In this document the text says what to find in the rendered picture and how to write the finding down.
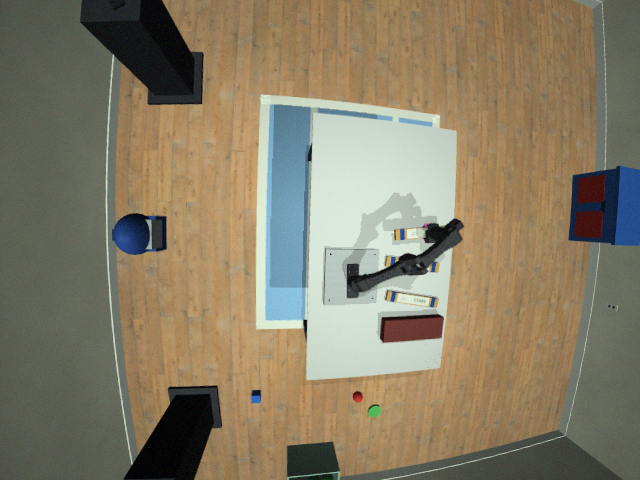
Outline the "white electrode pack with printed label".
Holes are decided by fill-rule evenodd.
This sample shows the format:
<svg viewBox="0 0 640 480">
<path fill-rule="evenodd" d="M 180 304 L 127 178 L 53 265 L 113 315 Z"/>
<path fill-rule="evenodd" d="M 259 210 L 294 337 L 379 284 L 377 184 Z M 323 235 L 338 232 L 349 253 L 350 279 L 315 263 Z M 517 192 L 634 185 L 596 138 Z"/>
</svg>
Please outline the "white electrode pack with printed label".
<svg viewBox="0 0 640 480">
<path fill-rule="evenodd" d="M 389 267 L 398 261 L 398 257 L 386 256 L 385 266 Z M 431 265 L 427 268 L 429 272 L 438 272 L 440 263 L 432 262 Z"/>
<path fill-rule="evenodd" d="M 396 229 L 394 230 L 394 240 L 425 238 L 425 230 L 428 230 L 428 227 Z"/>
</svg>

